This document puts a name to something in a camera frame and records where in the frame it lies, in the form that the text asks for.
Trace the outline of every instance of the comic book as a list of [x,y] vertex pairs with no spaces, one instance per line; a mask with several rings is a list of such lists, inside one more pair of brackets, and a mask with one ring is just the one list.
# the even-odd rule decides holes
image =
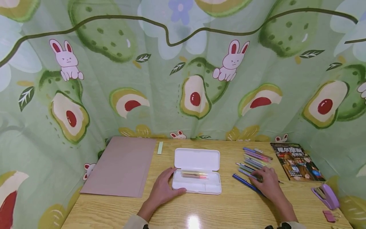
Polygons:
[[271,146],[290,181],[325,181],[299,144],[271,143]]

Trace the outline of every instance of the pink folder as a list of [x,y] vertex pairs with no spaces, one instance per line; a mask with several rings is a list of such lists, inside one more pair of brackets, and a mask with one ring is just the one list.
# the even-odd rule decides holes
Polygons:
[[80,193],[141,198],[156,139],[111,139]]

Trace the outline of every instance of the right hand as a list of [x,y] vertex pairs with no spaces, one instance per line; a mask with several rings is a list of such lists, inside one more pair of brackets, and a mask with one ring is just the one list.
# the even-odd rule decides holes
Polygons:
[[260,170],[252,172],[253,176],[261,176],[263,182],[260,183],[256,179],[249,177],[249,180],[254,184],[269,200],[280,200],[286,198],[280,184],[274,168],[268,168],[264,166]]

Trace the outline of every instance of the wooden desk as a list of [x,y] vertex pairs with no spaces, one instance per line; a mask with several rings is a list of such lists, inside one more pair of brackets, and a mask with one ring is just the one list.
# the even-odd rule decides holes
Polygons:
[[232,178],[233,173],[238,173],[235,162],[243,160],[244,146],[259,148],[274,158],[272,167],[284,182],[280,184],[282,190],[294,206],[298,220],[308,229],[330,229],[332,225],[352,229],[340,210],[337,212],[341,219],[337,223],[326,221],[322,210],[327,207],[310,190],[319,183],[288,181],[269,143],[169,139],[163,140],[163,152],[157,155],[159,141],[141,199],[81,194],[62,229],[122,229],[130,215],[136,214],[148,198],[158,175],[174,165],[174,150],[179,147],[220,151],[222,193],[218,196],[186,193],[160,207],[151,218],[150,229],[264,229],[268,225],[277,226],[279,216],[272,203]]

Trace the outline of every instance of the pink pen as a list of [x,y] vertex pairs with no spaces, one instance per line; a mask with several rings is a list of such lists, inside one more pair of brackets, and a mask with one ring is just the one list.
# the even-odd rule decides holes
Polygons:
[[247,150],[244,150],[245,154],[249,155],[249,156],[252,156],[254,158],[257,158],[259,160],[262,160],[264,162],[269,162],[269,160],[261,155],[258,155],[258,154],[255,154],[255,153],[252,153],[252,152],[249,152]]

